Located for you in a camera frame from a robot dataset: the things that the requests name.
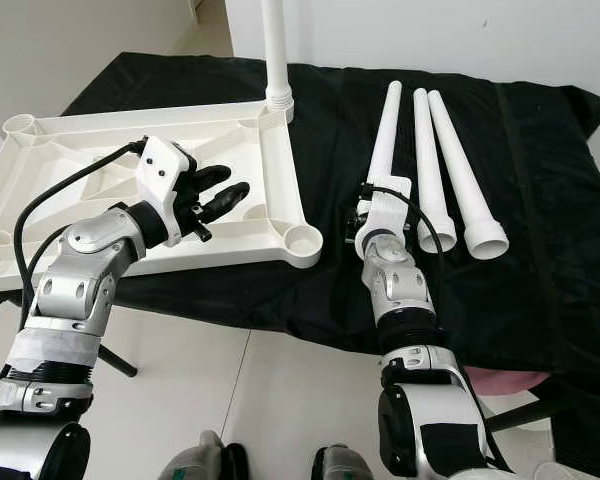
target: silver robot arm segment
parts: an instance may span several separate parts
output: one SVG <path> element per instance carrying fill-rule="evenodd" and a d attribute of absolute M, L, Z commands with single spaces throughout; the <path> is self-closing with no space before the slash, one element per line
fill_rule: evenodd
<path fill-rule="evenodd" d="M 445 479 L 485 468 L 485 426 L 437 326 L 425 277 L 392 234 L 373 237 L 362 280 L 382 351 L 380 456 L 396 476 Z"/>
<path fill-rule="evenodd" d="M 93 400 L 90 375 L 117 282 L 149 248 L 190 233 L 209 240 L 204 224 L 232 210 L 249 185 L 229 186 L 205 205 L 199 193 L 230 174 L 225 166 L 197 170 L 179 145 L 145 138 L 136 170 L 141 201 L 62 233 L 0 379 L 0 479 L 82 478 L 90 439 L 78 421 Z"/>

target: robotic hand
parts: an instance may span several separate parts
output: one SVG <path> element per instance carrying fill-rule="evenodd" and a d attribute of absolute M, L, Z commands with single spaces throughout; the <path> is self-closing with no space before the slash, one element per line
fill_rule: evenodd
<path fill-rule="evenodd" d="M 90 375 L 116 283 L 148 248 L 176 245 L 192 232 L 209 240 L 205 224 L 249 193 L 241 182 L 201 205 L 200 192 L 227 180 L 228 167 L 197 170 L 179 145 L 157 137 L 134 144 L 141 201 L 64 231 L 13 343 L 0 379 L 0 479 L 83 477 L 90 440 L 78 421 L 93 400 Z"/>

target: black fabric cover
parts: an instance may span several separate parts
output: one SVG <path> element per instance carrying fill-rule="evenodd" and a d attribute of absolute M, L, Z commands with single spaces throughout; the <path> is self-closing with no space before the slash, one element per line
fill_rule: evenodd
<path fill-rule="evenodd" d="M 0 467 L 0 480 L 31 480 L 31 475 L 28 472 L 23 473 Z"/>
<path fill-rule="evenodd" d="M 462 238 L 445 255 L 442 324 L 451 346 L 471 365 L 549 371 L 574 391 L 600 389 L 600 174 L 586 143 L 600 124 L 600 97 L 418 71 L 291 65 L 289 73 L 296 100 L 289 132 L 305 216 L 324 236 L 320 262 L 309 270 L 270 262 L 125 278 L 117 303 L 378 352 L 362 262 L 343 242 L 344 222 L 366 178 L 387 85 L 397 79 L 394 174 L 416 178 L 413 91 L 439 89 L 511 242 L 492 261 L 471 258 Z M 260 61 L 124 53 L 65 114 L 259 100 L 265 83 Z M 435 259 L 413 253 L 433 289 Z M 584 402 L 583 423 L 600 426 L 591 407 L 600 402 L 574 398 Z"/>

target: white pole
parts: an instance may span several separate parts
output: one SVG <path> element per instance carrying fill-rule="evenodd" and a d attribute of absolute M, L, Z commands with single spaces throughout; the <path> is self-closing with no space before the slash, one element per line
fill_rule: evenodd
<path fill-rule="evenodd" d="M 382 109 L 367 182 L 408 197 L 411 193 L 411 181 L 406 177 L 391 175 L 401 95 L 402 84 L 398 81 L 391 82 Z M 358 256 L 364 260 L 366 242 L 378 232 L 390 232 L 396 236 L 398 242 L 404 244 L 404 222 L 407 212 L 408 207 L 405 203 L 386 193 L 373 192 L 371 201 L 358 202 L 358 215 L 367 214 L 364 225 L 356 233 L 355 247 Z"/>
<path fill-rule="evenodd" d="M 376 143 L 373 146 L 373 154 L 371 155 L 371 163 L 369 164 L 367 183 L 375 183 L 374 180 L 376 177 L 391 175 L 401 96 L 402 84 L 394 80 L 389 84 L 387 96 L 384 101 L 382 117 L 380 117 L 380 125 L 378 126 L 378 135 L 376 136 Z M 358 202 L 358 215 L 367 213 L 370 205 L 371 202 L 369 200 Z"/>
<path fill-rule="evenodd" d="M 507 251 L 509 240 L 491 215 L 440 92 L 429 92 L 429 106 L 464 220 L 467 249 L 478 260 L 496 258 Z"/>
<path fill-rule="evenodd" d="M 287 73 L 282 0 L 262 0 L 264 51 L 267 62 L 266 103 L 269 110 L 282 110 L 287 123 L 293 120 L 293 95 Z"/>
<path fill-rule="evenodd" d="M 413 111 L 416 130 L 416 158 L 418 163 L 418 197 L 420 209 L 429 218 L 438 234 L 442 250 L 451 250 L 456 244 L 456 229 L 447 213 L 444 200 L 436 142 L 429 112 L 427 91 L 419 88 L 413 93 Z M 427 253 L 435 253 L 436 246 L 427 226 L 418 223 L 420 248 Z"/>

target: white cylindrical rod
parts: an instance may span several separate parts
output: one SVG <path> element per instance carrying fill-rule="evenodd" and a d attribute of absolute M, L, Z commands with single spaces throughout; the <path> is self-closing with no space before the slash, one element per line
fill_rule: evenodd
<path fill-rule="evenodd" d="M 444 200 L 436 142 L 433 138 L 433 126 L 429 112 L 427 91 L 419 88 L 413 93 L 413 112 L 416 131 L 416 159 L 418 164 L 418 198 L 420 209 L 429 218 L 438 234 L 442 250 L 451 250 L 456 244 L 456 229 L 447 213 Z M 420 248 L 427 253 L 435 253 L 433 236 L 422 222 L 418 223 L 418 241 Z"/>
<path fill-rule="evenodd" d="M 509 240 L 491 215 L 440 92 L 429 92 L 429 107 L 464 220 L 467 249 L 479 260 L 496 258 L 507 251 Z"/>
<path fill-rule="evenodd" d="M 282 0 L 262 0 L 264 51 L 267 62 L 267 107 L 282 110 L 293 119 L 293 95 L 287 73 L 287 51 Z"/>
<path fill-rule="evenodd" d="M 389 84 L 387 97 L 382 109 L 382 117 L 378 126 L 378 135 L 371 155 L 367 181 L 373 183 L 376 176 L 391 175 L 393 164 L 393 147 L 396 143 L 396 128 L 398 126 L 398 113 L 400 112 L 400 97 L 402 84 L 394 80 Z"/>

